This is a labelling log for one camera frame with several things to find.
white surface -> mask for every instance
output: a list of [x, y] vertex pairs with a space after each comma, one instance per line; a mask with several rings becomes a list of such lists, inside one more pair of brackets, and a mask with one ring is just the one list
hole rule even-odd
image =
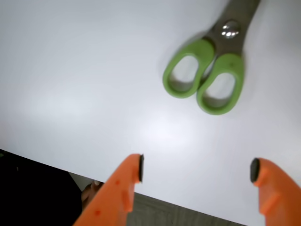
[[0, 148], [105, 181], [145, 154], [136, 191], [264, 225], [249, 180], [256, 156], [301, 184], [297, 0], [263, 0], [245, 42], [236, 107], [211, 116], [162, 85], [172, 54], [225, 0], [0, 1]]

green scissors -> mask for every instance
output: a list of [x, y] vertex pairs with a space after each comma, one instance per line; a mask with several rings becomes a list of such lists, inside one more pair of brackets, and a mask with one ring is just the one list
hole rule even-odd
[[[238, 101], [243, 81], [244, 62], [241, 52], [248, 26], [256, 12], [260, 0], [231, 0], [225, 11], [204, 38], [180, 49], [172, 58], [163, 74], [163, 84], [166, 91], [177, 98], [190, 97], [196, 91], [198, 105], [209, 114], [225, 114]], [[189, 90], [176, 90], [171, 83], [174, 67], [186, 56], [193, 56], [198, 61], [198, 70]], [[215, 59], [212, 70], [201, 85], [201, 79], [206, 68]], [[235, 86], [227, 103], [213, 107], [205, 101], [204, 93], [218, 75], [230, 73], [235, 79]]]

orange plastic object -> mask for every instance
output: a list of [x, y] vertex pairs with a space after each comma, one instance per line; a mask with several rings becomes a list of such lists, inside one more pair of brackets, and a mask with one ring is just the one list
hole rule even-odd
[[254, 159], [251, 181], [259, 188], [259, 212], [267, 226], [301, 226], [301, 189], [281, 168]]
[[128, 156], [85, 208], [74, 226], [125, 226], [134, 203], [135, 183], [142, 181], [143, 155]]

scissor handle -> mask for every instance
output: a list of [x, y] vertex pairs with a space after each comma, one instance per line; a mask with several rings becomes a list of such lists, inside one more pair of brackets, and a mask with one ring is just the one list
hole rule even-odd
[[[174, 67], [186, 56], [195, 57], [198, 61], [198, 70], [192, 82], [192, 86], [187, 91], [178, 91], [173, 88], [170, 81], [170, 76]], [[204, 39], [194, 41], [193, 43], [180, 49], [172, 60], [169, 62], [163, 74], [163, 85], [165, 90], [172, 96], [177, 98], [186, 98], [194, 94], [199, 88], [201, 78], [206, 68], [210, 65], [214, 58], [214, 47]]]
[[[231, 94], [231, 97], [227, 101], [227, 103], [220, 107], [210, 106], [204, 100], [204, 93], [208, 89], [208, 87], [214, 82], [217, 76], [222, 73], [230, 73], [235, 78], [235, 87]], [[238, 101], [239, 95], [241, 93], [241, 89], [243, 87], [244, 82], [244, 62], [239, 55], [227, 53], [221, 55], [217, 58], [215, 64], [213, 65], [212, 71], [208, 76], [207, 80], [202, 84], [202, 86], [198, 89], [197, 100], [198, 105], [209, 114], [225, 114], [230, 111]]]

scissor blade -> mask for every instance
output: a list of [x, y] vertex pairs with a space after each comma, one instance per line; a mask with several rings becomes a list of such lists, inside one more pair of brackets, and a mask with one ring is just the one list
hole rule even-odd
[[231, 0], [220, 18], [234, 19], [248, 28], [260, 0]]
[[[260, 0], [231, 0], [229, 2], [221, 17], [206, 35], [215, 42], [218, 54], [227, 52], [241, 53], [249, 24], [259, 3]], [[239, 23], [239, 35], [233, 39], [225, 39], [221, 36], [222, 27], [230, 20]]]

